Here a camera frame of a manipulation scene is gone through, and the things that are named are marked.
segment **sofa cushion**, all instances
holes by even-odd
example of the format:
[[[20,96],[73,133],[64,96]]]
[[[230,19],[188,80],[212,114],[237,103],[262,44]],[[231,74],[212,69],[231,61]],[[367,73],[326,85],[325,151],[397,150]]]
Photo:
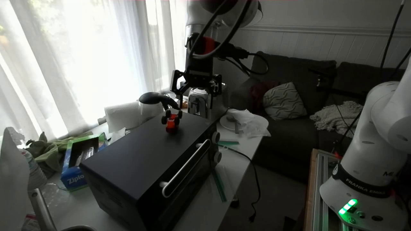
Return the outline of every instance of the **sofa cushion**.
[[[317,78],[321,76],[323,82],[332,82],[335,75],[336,64],[334,60],[309,60],[300,57],[287,57],[280,55],[269,55],[264,52],[257,52],[263,56],[269,64],[269,71],[263,75],[253,74],[262,82],[275,80],[278,83],[293,82],[304,107],[308,114],[312,114],[323,106],[327,97],[327,92],[317,91]],[[253,59],[253,70],[262,71],[266,69],[266,62],[259,59]]]
[[[307,115],[307,110],[293,82],[268,89],[263,96],[262,103],[273,120]]]
[[[336,92],[330,93],[326,103],[341,103],[346,100],[363,103],[367,92],[373,85],[386,80],[400,79],[403,70],[398,70],[394,75],[393,71],[393,68],[380,69],[377,66],[343,61],[337,66],[337,74],[332,82],[332,89],[336,89]]]

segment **white curtain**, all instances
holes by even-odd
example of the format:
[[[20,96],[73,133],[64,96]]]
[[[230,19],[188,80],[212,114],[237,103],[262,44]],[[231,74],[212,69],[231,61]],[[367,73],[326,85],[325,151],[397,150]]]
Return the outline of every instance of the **white curtain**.
[[[0,0],[0,130],[60,137],[168,89],[185,62],[185,1]]]

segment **white towel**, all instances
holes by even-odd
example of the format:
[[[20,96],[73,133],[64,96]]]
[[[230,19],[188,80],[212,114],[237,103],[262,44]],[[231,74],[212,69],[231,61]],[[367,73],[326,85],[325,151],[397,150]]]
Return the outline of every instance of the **white towel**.
[[[317,129],[336,130],[337,133],[344,134],[349,124],[354,120],[358,112],[361,112],[361,110],[362,105],[354,101],[344,101],[340,105],[332,103],[323,106],[309,118],[314,120]],[[346,136],[353,136],[355,124],[357,120],[353,124],[352,130],[348,132]]]

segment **white table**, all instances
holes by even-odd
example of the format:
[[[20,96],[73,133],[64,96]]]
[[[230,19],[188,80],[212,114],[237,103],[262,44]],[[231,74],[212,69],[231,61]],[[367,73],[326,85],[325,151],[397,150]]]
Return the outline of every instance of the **white table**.
[[[260,136],[251,138],[241,137],[222,127],[218,127],[218,130],[222,139],[237,139],[239,145],[233,145],[232,147],[249,157],[253,157],[262,138]],[[222,180],[227,200],[222,201],[214,179],[209,175],[183,211],[174,229],[218,229],[249,165],[246,157],[231,150],[221,148],[221,152],[222,159],[217,164],[215,170]],[[54,182],[61,184],[57,178],[54,178]],[[51,204],[48,207],[57,229],[75,224],[84,224],[97,231],[124,229],[99,207],[88,187],[73,192],[60,189],[57,196],[59,202],[54,202],[54,205]]]

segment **gray sofa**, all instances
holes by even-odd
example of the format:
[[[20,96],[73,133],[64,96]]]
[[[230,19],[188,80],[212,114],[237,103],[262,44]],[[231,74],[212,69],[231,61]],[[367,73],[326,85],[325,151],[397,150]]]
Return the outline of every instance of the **gray sofa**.
[[[363,103],[370,88],[384,80],[399,79],[403,73],[399,70],[393,75],[393,69],[370,65],[341,62],[336,66],[334,60],[308,60],[260,51],[258,53],[268,61],[269,71],[263,75],[253,74],[235,88],[230,97],[230,107],[248,109],[268,119],[271,137],[262,139],[254,162],[301,182],[308,179],[310,150],[316,147],[331,151],[334,142],[341,137],[332,130],[317,130],[309,115],[325,105],[340,103],[344,100]],[[254,57],[251,69],[262,71],[264,68],[264,61]],[[318,79],[322,89],[316,87]],[[269,87],[285,82],[294,83],[308,114],[273,120],[264,112],[260,100]],[[336,147],[343,152],[349,142],[350,138],[345,137]]]

